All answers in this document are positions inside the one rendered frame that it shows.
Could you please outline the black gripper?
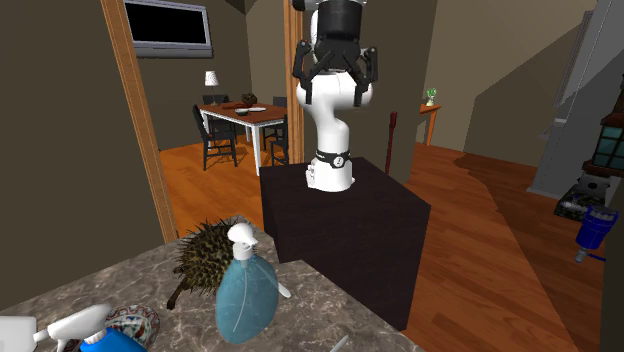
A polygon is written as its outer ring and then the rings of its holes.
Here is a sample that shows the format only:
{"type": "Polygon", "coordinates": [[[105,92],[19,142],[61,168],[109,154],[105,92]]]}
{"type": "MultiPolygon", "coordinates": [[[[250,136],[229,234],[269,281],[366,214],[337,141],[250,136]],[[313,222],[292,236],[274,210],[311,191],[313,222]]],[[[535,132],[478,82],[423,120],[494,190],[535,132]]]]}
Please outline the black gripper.
{"type": "Polygon", "coordinates": [[[305,104],[312,104],[312,80],[320,72],[342,70],[349,73],[356,83],[354,107],[362,105],[362,96],[371,83],[378,79],[378,50],[359,46],[361,19],[364,5],[355,0],[325,0],[318,4],[317,36],[314,54],[318,62],[305,74],[304,57],[313,46],[301,40],[296,47],[292,75],[305,90],[305,104]],[[366,64],[363,73],[357,62],[361,58],[366,64]]]}

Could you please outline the wooden dining table, white legs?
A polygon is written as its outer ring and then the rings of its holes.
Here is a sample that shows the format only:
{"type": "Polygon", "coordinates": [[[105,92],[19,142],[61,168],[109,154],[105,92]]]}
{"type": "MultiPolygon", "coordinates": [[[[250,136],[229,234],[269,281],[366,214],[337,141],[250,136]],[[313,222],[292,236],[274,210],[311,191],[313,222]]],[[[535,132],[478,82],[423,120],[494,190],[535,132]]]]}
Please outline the wooden dining table, white legs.
{"type": "Polygon", "coordinates": [[[260,129],[282,123],[287,111],[284,107],[257,103],[250,106],[250,111],[245,116],[239,116],[235,110],[243,107],[244,104],[239,101],[223,103],[218,106],[198,106],[206,128],[209,127],[209,117],[219,118],[245,127],[247,140],[253,142],[256,174],[259,174],[259,169],[262,165],[260,157],[262,150],[260,129]]]}

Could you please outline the dark red pole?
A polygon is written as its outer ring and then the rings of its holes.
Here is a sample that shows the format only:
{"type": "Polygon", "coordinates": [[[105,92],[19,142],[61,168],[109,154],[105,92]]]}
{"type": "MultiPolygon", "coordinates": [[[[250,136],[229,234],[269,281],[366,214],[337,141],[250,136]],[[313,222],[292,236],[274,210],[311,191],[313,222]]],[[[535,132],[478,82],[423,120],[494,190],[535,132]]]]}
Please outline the dark red pole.
{"type": "Polygon", "coordinates": [[[394,139],[394,131],[396,128],[398,113],[396,111],[392,111],[389,117],[389,135],[388,135],[388,143],[387,143],[387,151],[386,151],[386,159],[385,159],[385,174],[389,175],[390,167],[391,167],[391,158],[392,158],[392,149],[393,149],[393,139],[394,139]]]}

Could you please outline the black dining chair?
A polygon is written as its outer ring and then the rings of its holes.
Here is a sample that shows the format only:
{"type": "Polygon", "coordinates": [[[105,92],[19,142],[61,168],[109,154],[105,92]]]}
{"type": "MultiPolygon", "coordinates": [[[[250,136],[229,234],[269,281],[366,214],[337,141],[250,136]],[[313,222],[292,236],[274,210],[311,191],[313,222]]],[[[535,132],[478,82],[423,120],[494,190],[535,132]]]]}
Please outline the black dining chair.
{"type": "Polygon", "coordinates": [[[193,106],[193,116],[203,141],[203,170],[207,169],[208,158],[215,156],[230,155],[238,166],[234,123],[211,115],[204,118],[197,105],[193,106]]]}
{"type": "Polygon", "coordinates": [[[289,164],[289,155],[288,155],[288,115],[284,115],[284,119],[282,124],[280,125],[282,134],[277,137],[276,140],[270,142],[270,155],[271,155],[271,165],[274,166],[276,162],[281,163],[282,165],[289,164]],[[276,154],[275,147],[278,146],[281,148],[282,156],[279,157],[276,154]]]}

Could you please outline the orange side table with plant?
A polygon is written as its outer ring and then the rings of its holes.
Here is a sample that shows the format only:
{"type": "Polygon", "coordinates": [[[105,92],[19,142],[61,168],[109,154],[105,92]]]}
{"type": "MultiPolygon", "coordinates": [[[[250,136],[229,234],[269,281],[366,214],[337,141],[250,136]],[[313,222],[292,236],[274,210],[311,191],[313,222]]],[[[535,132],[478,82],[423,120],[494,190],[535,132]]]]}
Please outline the orange side table with plant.
{"type": "Polygon", "coordinates": [[[435,126],[436,114],[441,106],[435,103],[435,97],[437,95],[436,88],[427,89],[425,94],[426,102],[420,106],[420,114],[429,115],[428,131],[426,134],[425,144],[427,146],[430,146],[435,126]]]}

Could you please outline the dark robot stand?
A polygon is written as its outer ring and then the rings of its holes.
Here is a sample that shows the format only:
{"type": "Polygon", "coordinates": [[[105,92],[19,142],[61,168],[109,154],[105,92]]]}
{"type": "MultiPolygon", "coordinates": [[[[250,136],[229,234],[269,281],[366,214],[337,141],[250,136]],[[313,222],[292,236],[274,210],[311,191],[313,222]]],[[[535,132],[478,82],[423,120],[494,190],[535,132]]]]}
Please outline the dark robot stand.
{"type": "Polygon", "coordinates": [[[408,325],[431,207],[363,157],[354,184],[308,187],[303,164],[260,170],[263,224],[280,262],[303,260],[398,331],[408,325]]]}

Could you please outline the brown spiky ball with stem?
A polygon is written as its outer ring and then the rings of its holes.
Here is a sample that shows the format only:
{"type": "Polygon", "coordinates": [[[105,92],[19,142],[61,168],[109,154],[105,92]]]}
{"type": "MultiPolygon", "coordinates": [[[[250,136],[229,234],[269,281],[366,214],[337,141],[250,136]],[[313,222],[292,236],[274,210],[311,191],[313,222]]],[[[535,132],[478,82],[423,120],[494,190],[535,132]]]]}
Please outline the brown spiky ball with stem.
{"type": "Polygon", "coordinates": [[[178,246],[178,257],[173,273],[180,282],[167,301],[168,310],[173,310],[183,291],[197,291],[200,294],[213,294],[222,282],[226,270],[234,256],[234,244],[228,238],[228,231],[238,224],[237,220],[220,219],[211,224],[201,222],[195,233],[189,233],[178,246]]]}

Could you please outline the pale blue spray bottle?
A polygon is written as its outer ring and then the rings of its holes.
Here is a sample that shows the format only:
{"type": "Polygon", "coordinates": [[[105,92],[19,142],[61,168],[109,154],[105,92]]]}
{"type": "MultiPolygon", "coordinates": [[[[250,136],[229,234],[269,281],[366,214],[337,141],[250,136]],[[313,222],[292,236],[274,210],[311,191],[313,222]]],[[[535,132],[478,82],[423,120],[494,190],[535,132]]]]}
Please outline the pale blue spray bottle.
{"type": "Polygon", "coordinates": [[[216,295],[216,324],[231,344],[254,338],[273,320],[278,297],[291,292],[277,278],[274,267],[255,251],[258,240],[253,228],[237,223],[227,232],[233,242],[233,260],[216,295]]]}

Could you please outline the brown lantern with teal panes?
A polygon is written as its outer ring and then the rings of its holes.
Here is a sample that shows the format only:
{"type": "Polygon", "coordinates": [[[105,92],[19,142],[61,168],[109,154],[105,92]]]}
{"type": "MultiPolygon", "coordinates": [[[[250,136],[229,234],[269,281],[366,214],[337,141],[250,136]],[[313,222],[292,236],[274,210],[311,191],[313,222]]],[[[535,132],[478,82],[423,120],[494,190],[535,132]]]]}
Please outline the brown lantern with teal panes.
{"type": "Polygon", "coordinates": [[[582,169],[599,177],[624,178],[624,74],[613,110],[601,119],[600,125],[595,151],[582,169]]]}

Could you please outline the blue canister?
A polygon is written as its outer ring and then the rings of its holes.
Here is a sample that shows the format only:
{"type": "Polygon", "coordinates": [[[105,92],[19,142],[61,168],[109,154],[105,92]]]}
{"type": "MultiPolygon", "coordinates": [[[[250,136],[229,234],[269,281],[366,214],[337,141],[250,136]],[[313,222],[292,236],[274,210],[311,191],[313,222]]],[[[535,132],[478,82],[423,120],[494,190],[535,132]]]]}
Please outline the blue canister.
{"type": "Polygon", "coordinates": [[[600,247],[618,217],[619,212],[614,209],[602,205],[590,205],[588,207],[575,239],[579,245],[579,250],[575,255],[577,263],[581,263],[587,256],[605,261],[605,258],[591,254],[590,250],[596,250],[600,247]]]}

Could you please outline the red and green patterned bowl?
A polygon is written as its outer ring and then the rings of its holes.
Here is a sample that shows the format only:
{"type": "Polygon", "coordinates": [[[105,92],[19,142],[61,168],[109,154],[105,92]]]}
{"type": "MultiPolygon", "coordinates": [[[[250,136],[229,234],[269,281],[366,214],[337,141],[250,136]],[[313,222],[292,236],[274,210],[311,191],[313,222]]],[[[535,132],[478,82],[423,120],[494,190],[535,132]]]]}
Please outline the red and green patterned bowl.
{"type": "Polygon", "coordinates": [[[113,308],[107,315],[105,324],[149,350],[158,336],[160,317],[148,306],[133,304],[113,308]]]}

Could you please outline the bright blue spray bottle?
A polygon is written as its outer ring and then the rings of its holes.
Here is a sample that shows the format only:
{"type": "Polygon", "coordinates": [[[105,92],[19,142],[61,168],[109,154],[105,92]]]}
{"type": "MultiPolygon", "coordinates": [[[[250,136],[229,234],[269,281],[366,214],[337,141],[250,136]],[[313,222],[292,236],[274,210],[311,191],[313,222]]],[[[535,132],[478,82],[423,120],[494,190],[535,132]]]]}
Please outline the bright blue spray bottle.
{"type": "Polygon", "coordinates": [[[137,341],[126,334],[107,327],[106,317],[110,304],[96,304],[57,320],[46,329],[31,334],[38,344],[46,338],[57,342],[57,352],[63,352],[67,342],[80,339],[81,352],[147,352],[137,341]]]}

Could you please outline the white box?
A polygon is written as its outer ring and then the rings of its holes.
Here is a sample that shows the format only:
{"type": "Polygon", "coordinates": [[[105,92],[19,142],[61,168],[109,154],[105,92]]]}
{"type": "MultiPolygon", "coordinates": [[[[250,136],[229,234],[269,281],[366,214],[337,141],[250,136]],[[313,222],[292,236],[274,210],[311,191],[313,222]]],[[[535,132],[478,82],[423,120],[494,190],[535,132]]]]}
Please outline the white box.
{"type": "Polygon", "coordinates": [[[0,352],[34,352],[35,317],[0,316],[0,352]]]}

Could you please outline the wall television with grey frame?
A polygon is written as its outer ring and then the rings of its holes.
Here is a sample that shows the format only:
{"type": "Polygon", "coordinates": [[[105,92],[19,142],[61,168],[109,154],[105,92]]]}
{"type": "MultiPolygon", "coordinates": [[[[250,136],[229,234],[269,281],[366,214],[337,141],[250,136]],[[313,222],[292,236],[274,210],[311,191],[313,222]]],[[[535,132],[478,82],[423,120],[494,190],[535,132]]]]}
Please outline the wall television with grey frame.
{"type": "Polygon", "coordinates": [[[138,58],[212,58],[205,6],[164,0],[123,0],[138,58]]]}

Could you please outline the wooden door frame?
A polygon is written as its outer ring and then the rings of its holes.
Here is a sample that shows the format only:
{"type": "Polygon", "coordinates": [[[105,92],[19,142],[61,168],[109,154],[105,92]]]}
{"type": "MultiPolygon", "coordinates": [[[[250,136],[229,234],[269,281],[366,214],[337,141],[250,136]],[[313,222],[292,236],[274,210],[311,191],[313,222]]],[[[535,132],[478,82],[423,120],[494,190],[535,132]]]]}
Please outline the wooden door frame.
{"type": "Polygon", "coordinates": [[[178,239],[153,122],[123,0],[100,0],[165,243],[178,239]]]}

